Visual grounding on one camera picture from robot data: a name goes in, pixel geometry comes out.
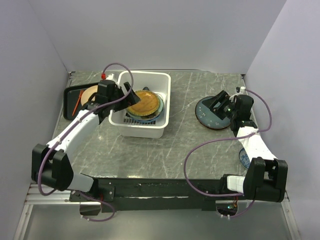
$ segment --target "wooden plate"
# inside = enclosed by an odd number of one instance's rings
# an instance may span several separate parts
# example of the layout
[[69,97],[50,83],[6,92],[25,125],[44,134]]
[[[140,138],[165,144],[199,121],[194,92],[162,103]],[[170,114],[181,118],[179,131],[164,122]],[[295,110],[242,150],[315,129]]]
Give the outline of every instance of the wooden plate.
[[135,105],[127,108],[127,111],[136,116],[148,116],[158,110],[160,100],[152,91],[139,90],[135,94],[141,99]]
[[98,85],[91,86],[88,89],[86,89],[81,97],[81,105],[83,106],[86,102],[88,102],[88,99],[93,93],[96,93],[98,91]]
[[154,113],[152,113],[150,115],[137,116],[137,115],[133,115],[129,111],[126,111],[126,112],[132,119],[134,119],[136,121],[139,121],[139,122],[151,122],[151,121],[154,121],[157,117],[159,117],[159,115],[161,114],[161,112],[164,109],[164,102],[163,102],[162,98],[160,96],[158,96],[158,98],[159,98],[159,101],[160,101],[159,108]]

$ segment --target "black plate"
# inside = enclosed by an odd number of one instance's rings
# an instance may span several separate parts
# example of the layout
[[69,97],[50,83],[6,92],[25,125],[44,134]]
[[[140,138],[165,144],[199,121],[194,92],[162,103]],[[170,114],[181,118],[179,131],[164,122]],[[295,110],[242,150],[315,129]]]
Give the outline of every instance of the black plate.
[[80,111],[82,105],[81,102],[79,102],[78,107],[76,108],[76,111],[74,115],[72,116],[72,113],[74,112],[75,106],[77,104],[79,94],[81,90],[86,90],[92,86],[98,85],[99,82],[89,83],[89,84],[83,84],[83,85],[77,85],[77,86],[70,86],[67,87],[63,92],[63,117],[67,120],[73,120],[78,115],[78,112]]

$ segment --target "gray marble countertop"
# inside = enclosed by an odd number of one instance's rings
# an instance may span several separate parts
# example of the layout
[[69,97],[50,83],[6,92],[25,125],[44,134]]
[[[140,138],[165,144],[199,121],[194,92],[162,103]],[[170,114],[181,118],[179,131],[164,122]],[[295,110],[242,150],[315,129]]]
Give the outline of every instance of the gray marble countertop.
[[[118,78],[120,71],[114,73]],[[240,74],[174,71],[171,76],[169,124],[159,139],[121,136],[116,126],[105,119],[74,153],[74,171],[93,177],[182,179],[183,162],[188,152],[202,142],[233,137],[229,128],[211,130],[195,116],[197,102],[221,90],[230,95],[244,86]],[[77,71],[71,75],[71,86],[94,83],[100,72]],[[60,116],[55,136],[70,123]],[[207,144],[189,158],[190,178],[219,179],[223,174],[245,175],[239,161],[242,148],[238,141]]]

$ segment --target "white wall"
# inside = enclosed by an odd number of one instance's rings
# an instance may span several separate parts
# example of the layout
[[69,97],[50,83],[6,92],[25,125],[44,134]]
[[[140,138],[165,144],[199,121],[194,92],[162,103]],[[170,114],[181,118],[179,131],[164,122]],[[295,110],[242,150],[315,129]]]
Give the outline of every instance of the white wall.
[[68,71],[246,73],[286,0],[29,0]]
[[[287,191],[304,240],[320,238],[320,1],[287,0],[245,77],[270,104],[263,135],[289,167]],[[258,100],[260,126],[268,122]]]
[[31,182],[31,152],[52,136],[68,73],[26,0],[0,3],[0,232],[12,239]]

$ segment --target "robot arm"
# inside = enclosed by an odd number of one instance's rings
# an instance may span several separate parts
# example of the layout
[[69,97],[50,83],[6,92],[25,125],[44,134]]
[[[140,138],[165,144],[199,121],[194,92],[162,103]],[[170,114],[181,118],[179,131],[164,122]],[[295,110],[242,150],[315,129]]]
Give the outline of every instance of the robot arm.
[[[203,101],[220,119],[230,119],[230,128],[240,138],[238,140],[250,160],[245,176],[225,174],[222,179],[226,181],[228,190],[242,193],[246,199],[281,202],[286,190],[288,165],[270,152],[257,125],[250,119],[253,98],[244,94],[244,87],[237,88],[237,92],[230,97],[225,91],[221,91],[217,96]],[[250,137],[241,138],[252,133],[254,134]]]
[[[128,82],[124,83],[124,86],[127,91],[130,89]],[[101,122],[110,114],[111,110],[117,112],[140,101],[139,97],[132,91],[124,100],[102,107],[88,114],[90,110],[105,103],[118,100],[123,96],[124,93],[121,87],[118,87],[114,81],[100,81],[98,83],[97,93],[95,94],[95,101],[91,101],[93,98],[93,96],[91,96],[89,101],[82,107],[82,110],[78,113],[77,117],[61,134],[49,141],[47,145],[38,144],[34,147],[32,150],[31,178],[37,182],[40,165],[44,160],[44,156],[57,142],[59,142],[59,145],[49,156],[51,160],[47,161],[44,165],[41,182],[59,191],[72,189],[96,195],[98,191],[98,181],[90,176],[75,173],[71,166],[72,156],[83,139],[101,124]],[[77,126],[71,130],[73,125],[77,122]],[[70,130],[71,132],[67,137],[60,140],[62,136]]]

